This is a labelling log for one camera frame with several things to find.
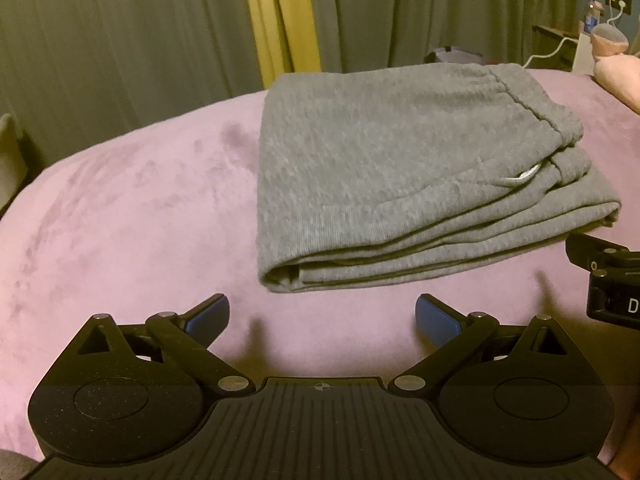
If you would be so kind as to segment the grey-green curtain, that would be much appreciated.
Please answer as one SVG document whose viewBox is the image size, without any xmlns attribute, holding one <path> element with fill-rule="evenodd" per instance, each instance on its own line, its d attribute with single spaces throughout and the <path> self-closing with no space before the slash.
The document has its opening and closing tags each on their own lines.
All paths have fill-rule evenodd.
<svg viewBox="0 0 640 480">
<path fill-rule="evenodd" d="M 319 72 L 457 46 L 521 62 L 578 0 L 311 0 Z M 33 170 L 135 128 L 265 89 L 247 0 L 1 0 L 1 108 Z"/>
</svg>

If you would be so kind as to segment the grey sweatpants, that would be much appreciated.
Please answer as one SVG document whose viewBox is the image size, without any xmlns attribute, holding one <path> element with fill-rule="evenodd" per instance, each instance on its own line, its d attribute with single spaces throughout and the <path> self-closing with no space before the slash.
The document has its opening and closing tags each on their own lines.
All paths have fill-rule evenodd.
<svg viewBox="0 0 640 480">
<path fill-rule="evenodd" d="M 613 223 L 584 128 L 528 70 L 287 74 L 259 135 L 257 271 L 273 292 L 393 285 Z M 499 184 L 542 163 L 517 188 Z"/>
</svg>

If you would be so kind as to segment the pink bed blanket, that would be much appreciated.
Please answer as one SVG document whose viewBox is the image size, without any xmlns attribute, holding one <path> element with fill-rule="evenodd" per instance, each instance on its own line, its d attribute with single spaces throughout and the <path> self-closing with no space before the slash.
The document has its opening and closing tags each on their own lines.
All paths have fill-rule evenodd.
<svg viewBox="0 0 640 480">
<path fill-rule="evenodd" d="M 390 379 L 427 355 L 414 324 L 428 292 L 506 324 L 555 316 L 608 385 L 616 415 L 601 460 L 639 467 L 639 335 L 588 318 L 588 275 L 562 243 L 462 273 L 365 289 L 274 294 L 256 269 L 256 171 L 265 93 L 199 108 L 47 169 L 1 221 L 1 446 L 40 460 L 27 404 L 91 315 L 122 324 L 231 304 L 214 352 L 255 380 Z"/>
</svg>

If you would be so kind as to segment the white drawstring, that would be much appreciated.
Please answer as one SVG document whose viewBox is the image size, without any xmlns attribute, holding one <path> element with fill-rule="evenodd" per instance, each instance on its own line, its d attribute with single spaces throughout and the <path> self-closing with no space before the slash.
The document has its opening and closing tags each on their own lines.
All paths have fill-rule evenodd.
<svg viewBox="0 0 640 480">
<path fill-rule="evenodd" d="M 538 174 L 541 166 L 542 166 L 542 163 L 538 162 L 538 164 L 523 171 L 517 177 L 501 177 L 499 179 L 499 184 L 503 186 L 508 186 L 509 188 L 517 188 L 518 186 L 524 185 L 530 180 L 532 180 L 533 177 L 535 177 L 536 174 Z"/>
</svg>

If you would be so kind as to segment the wall power socket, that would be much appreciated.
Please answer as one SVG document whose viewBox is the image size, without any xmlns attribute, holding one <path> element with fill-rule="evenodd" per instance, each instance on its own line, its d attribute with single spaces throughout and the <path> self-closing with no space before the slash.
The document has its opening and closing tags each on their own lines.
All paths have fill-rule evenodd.
<svg viewBox="0 0 640 480">
<path fill-rule="evenodd" d="M 608 10 L 610 10 L 609 23 L 617 23 L 623 15 L 630 15 L 632 11 L 632 0 L 605 0 Z"/>
</svg>

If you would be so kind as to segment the dark bedside table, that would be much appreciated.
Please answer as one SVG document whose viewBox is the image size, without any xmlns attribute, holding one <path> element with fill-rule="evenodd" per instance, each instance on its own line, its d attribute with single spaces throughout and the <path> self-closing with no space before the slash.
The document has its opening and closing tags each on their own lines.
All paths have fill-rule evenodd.
<svg viewBox="0 0 640 480">
<path fill-rule="evenodd" d="M 553 27 L 533 26 L 533 52 L 534 58 L 529 63 L 529 68 L 542 70 L 572 70 L 578 39 L 575 34 L 563 32 Z"/>
</svg>

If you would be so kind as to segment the plastic water bottle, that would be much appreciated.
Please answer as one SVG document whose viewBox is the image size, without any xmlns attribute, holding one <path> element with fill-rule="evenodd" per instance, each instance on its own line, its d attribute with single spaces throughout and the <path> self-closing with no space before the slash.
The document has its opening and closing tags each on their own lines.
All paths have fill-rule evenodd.
<svg viewBox="0 0 640 480">
<path fill-rule="evenodd" d="M 598 0 L 587 0 L 582 20 L 582 31 L 589 35 L 600 24 L 603 6 Z"/>
</svg>

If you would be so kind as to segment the yellow curtain strip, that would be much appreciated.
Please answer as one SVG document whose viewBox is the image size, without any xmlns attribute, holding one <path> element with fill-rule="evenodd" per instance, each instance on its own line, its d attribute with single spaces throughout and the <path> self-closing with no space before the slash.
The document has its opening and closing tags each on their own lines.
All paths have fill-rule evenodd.
<svg viewBox="0 0 640 480">
<path fill-rule="evenodd" d="M 262 83 L 321 70 L 311 0 L 247 0 Z"/>
</svg>

